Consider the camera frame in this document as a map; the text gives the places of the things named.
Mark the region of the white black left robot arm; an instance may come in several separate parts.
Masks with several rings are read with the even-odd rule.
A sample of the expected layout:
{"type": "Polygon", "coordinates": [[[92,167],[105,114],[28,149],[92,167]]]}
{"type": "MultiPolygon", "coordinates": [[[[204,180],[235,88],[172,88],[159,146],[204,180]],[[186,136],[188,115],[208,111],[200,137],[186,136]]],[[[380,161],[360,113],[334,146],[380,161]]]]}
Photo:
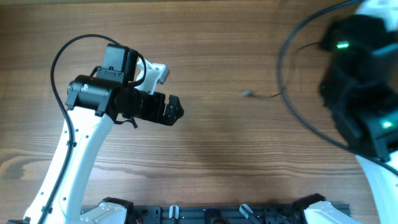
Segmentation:
{"type": "Polygon", "coordinates": [[[137,223],[132,202],[108,197],[82,212],[83,196],[99,149],[114,125],[139,118],[171,126],[183,116],[177,96],[155,90],[168,75],[166,65],[109,44],[102,65],[69,84],[63,132],[23,223],[137,223]]]}

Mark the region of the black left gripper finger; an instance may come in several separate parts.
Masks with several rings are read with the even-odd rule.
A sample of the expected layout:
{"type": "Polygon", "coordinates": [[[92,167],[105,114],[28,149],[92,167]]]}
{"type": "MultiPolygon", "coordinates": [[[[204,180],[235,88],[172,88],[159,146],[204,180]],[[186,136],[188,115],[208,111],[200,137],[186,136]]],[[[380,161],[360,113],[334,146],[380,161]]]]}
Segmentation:
{"type": "Polygon", "coordinates": [[[184,115],[184,109],[180,103],[179,97],[175,95],[169,96],[169,103],[166,109],[167,115],[184,115]]]}
{"type": "Polygon", "coordinates": [[[160,124],[166,125],[166,126],[173,126],[175,122],[180,119],[183,116],[182,113],[175,113],[175,114],[165,114],[162,115],[160,118],[160,124]]]}

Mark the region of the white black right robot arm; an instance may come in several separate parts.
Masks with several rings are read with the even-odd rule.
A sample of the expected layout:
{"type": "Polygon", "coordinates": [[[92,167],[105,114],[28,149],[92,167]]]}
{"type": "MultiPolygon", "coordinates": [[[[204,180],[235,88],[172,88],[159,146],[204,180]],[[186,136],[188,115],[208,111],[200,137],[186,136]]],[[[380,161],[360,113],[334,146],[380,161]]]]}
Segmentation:
{"type": "Polygon", "coordinates": [[[397,2],[360,1],[352,16],[327,28],[320,46],[331,62],[320,83],[331,111],[361,166],[381,223],[397,222],[397,2]]]}

